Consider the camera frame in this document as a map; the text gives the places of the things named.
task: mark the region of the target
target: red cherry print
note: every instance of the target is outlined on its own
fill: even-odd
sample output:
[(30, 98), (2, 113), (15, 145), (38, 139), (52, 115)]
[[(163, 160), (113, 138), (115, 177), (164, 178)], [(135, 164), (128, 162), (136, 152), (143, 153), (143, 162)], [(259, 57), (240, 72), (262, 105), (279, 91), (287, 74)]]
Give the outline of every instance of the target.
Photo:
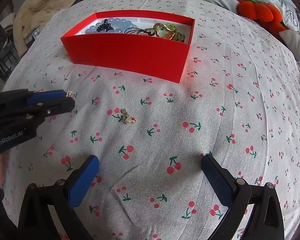
[(173, 167), (168, 167), (168, 168), (167, 168), (167, 173), (168, 173), (168, 174), (172, 174), (173, 171), (174, 171)]
[(194, 205), (195, 205), (195, 203), (194, 203), (193, 201), (190, 201), (190, 202), (188, 203), (188, 206), (189, 206), (189, 207), (194, 207)]
[(128, 146), (127, 146), (127, 152), (128, 152), (128, 153), (132, 152), (133, 149), (134, 149), (133, 146), (131, 146), (131, 145), (128, 145)]

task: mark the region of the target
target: plush toy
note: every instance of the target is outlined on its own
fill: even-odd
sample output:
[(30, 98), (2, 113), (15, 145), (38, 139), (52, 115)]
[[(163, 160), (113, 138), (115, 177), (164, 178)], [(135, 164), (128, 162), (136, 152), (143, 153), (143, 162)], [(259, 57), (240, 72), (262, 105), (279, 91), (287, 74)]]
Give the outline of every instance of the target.
[(281, 24), (283, 17), (276, 6), (257, 1), (238, 1), (240, 4), (237, 10), (240, 15), (255, 20), (261, 27), (283, 43), (279, 32), (285, 31), (286, 27)]

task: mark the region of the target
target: blue gripper pad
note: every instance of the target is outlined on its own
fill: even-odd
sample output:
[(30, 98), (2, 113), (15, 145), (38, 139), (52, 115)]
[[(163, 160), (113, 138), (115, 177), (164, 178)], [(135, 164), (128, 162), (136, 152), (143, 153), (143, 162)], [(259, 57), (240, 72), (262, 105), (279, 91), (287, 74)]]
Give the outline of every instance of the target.
[(34, 93), (33, 96), (28, 98), (28, 106), (33, 106), (37, 103), (44, 103), (45, 101), (66, 98), (67, 93), (63, 90), (53, 90), (40, 93)]
[(99, 159), (97, 156), (90, 155), (87, 160), (77, 170), (74, 170), (67, 179), (70, 184), (68, 189), (68, 206), (73, 209), (80, 206), (91, 183), (99, 171)]
[(201, 169), (207, 177), (213, 191), (223, 206), (230, 208), (234, 199), (236, 186), (230, 183), (234, 178), (228, 170), (221, 168), (218, 162), (211, 156), (205, 155), (201, 160)]

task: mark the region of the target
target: fluffy beige fabric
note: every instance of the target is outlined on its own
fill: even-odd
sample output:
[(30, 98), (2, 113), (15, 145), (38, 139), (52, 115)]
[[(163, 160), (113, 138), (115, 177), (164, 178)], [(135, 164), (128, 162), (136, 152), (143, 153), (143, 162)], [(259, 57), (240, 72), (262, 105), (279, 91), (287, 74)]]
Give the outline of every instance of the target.
[(27, 50), (24, 39), (33, 30), (40, 27), (40, 31), (46, 23), (63, 8), (70, 7), (75, 0), (26, 0), (17, 13), (13, 22), (13, 39), (18, 54), (21, 56)]

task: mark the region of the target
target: small gold jewelry piece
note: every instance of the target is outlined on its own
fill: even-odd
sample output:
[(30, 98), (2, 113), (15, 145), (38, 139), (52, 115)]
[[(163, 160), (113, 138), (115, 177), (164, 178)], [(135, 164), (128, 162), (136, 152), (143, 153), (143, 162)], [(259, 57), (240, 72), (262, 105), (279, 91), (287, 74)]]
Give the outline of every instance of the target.
[(121, 109), (121, 113), (123, 114), (123, 118), (124, 118), (123, 121), (126, 124), (128, 124), (128, 123), (136, 123), (137, 122), (137, 120), (134, 117), (132, 117), (132, 115), (128, 114), (128, 112), (127, 112), (126, 109), (124, 109), (124, 108)]
[[(164, 36), (160, 37), (159, 36), (159, 29), (162, 28), (164, 29), (165, 31), (167, 31), (168, 33), (165, 34)], [(170, 30), (166, 25), (162, 24), (162, 23), (156, 23), (153, 25), (153, 30), (154, 30), (154, 34), (159, 37), (159, 38), (163, 38), (163, 39), (166, 39), (166, 40), (171, 40), (174, 35), (175, 35), (175, 32), (173, 32), (172, 30)]]

